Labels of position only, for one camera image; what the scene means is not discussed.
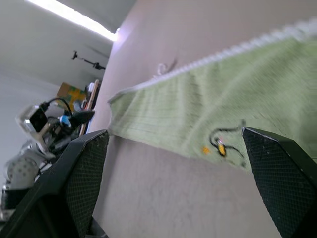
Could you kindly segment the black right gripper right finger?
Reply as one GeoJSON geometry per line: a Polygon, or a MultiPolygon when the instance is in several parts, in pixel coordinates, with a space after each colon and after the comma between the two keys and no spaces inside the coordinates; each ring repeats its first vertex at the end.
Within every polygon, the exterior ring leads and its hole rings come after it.
{"type": "Polygon", "coordinates": [[[252,174],[282,238],[317,238],[317,163],[292,139],[245,127],[252,174]]]}

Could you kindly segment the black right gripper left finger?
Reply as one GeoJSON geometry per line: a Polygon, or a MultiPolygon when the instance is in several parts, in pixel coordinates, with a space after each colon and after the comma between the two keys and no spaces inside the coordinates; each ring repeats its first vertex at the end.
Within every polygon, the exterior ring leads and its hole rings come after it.
{"type": "Polygon", "coordinates": [[[0,238],[85,238],[100,192],[109,133],[73,140],[37,179],[0,230],[0,238]]]}

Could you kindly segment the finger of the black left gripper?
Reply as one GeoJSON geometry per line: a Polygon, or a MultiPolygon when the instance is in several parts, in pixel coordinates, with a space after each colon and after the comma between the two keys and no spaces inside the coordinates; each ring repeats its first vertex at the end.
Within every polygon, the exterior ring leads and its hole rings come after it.
{"type": "Polygon", "coordinates": [[[70,117],[71,125],[82,125],[89,122],[95,115],[94,111],[79,111],[74,112],[70,117]]]}

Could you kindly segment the green towel with white edge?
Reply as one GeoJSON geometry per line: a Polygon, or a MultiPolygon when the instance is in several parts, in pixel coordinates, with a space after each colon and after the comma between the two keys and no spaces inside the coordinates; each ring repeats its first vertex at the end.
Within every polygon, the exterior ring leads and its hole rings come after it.
{"type": "Polygon", "coordinates": [[[317,159],[317,16],[209,55],[108,101],[111,134],[251,169],[245,126],[317,159]]]}

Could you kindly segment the wooden board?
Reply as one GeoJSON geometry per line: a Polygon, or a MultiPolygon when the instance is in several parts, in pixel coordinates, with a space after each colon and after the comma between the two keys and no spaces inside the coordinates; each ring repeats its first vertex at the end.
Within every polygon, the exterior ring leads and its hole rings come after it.
{"type": "MultiPolygon", "coordinates": [[[[91,87],[91,86],[88,87],[88,92],[90,93],[90,95],[89,95],[89,98],[87,99],[85,110],[92,110],[93,109],[93,102],[98,97],[97,90],[99,89],[99,87],[100,87],[100,81],[98,79],[95,80],[93,87],[91,87]]],[[[85,123],[81,126],[80,133],[79,133],[80,136],[87,132],[88,127],[89,127],[89,123],[90,123],[90,121],[88,121],[87,123],[85,123]]]]}

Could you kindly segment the yellow green cardboard box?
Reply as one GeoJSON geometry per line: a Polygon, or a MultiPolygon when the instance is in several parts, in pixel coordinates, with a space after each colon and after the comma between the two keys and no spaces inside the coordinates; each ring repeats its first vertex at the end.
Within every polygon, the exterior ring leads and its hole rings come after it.
{"type": "Polygon", "coordinates": [[[56,96],[58,98],[63,98],[69,104],[72,111],[75,111],[73,106],[75,101],[79,101],[81,103],[84,99],[86,99],[85,91],[65,82],[62,83],[56,96]]]}

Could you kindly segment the long ceiling light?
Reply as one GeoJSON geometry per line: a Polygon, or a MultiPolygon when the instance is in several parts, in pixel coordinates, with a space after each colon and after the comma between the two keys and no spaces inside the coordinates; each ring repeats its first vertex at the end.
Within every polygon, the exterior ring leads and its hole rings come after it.
{"type": "Polygon", "coordinates": [[[115,42],[117,40],[117,34],[110,32],[103,25],[97,21],[89,18],[86,15],[74,10],[71,7],[57,1],[57,0],[26,0],[32,4],[37,5],[51,13],[58,15],[74,24],[84,27],[92,32],[95,32],[102,37],[115,42]]]}

